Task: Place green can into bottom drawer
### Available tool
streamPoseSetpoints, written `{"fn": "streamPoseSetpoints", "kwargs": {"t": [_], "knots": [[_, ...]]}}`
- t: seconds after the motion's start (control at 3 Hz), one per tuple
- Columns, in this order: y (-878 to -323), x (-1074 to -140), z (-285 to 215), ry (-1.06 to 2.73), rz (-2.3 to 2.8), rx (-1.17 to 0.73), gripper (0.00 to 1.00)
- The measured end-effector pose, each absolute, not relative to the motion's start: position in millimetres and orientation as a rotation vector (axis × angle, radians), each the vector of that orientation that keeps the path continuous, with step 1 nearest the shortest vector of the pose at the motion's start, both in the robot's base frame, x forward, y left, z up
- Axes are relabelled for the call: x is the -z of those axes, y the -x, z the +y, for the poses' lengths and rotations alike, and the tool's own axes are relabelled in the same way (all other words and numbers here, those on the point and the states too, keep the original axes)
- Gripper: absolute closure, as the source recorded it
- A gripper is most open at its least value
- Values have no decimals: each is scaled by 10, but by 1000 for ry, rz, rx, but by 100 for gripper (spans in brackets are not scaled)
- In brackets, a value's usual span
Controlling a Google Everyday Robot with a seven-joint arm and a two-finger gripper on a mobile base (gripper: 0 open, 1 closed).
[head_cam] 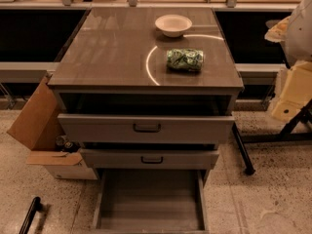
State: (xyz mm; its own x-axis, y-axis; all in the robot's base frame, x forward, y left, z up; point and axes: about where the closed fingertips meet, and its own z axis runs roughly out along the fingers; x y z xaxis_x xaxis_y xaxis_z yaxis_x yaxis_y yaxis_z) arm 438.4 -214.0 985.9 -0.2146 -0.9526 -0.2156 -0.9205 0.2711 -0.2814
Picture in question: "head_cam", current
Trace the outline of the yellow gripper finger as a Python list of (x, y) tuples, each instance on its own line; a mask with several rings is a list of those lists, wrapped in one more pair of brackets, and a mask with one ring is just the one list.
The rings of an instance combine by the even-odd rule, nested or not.
[(277, 120), (290, 122), (311, 98), (312, 62), (298, 60), (288, 70), (283, 90), (271, 115)]

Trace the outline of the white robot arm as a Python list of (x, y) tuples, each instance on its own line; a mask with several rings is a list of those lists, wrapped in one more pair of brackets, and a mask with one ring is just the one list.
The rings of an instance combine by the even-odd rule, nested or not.
[(291, 68), (271, 115), (289, 122), (312, 99), (312, 0), (302, 0), (264, 39), (285, 44)]

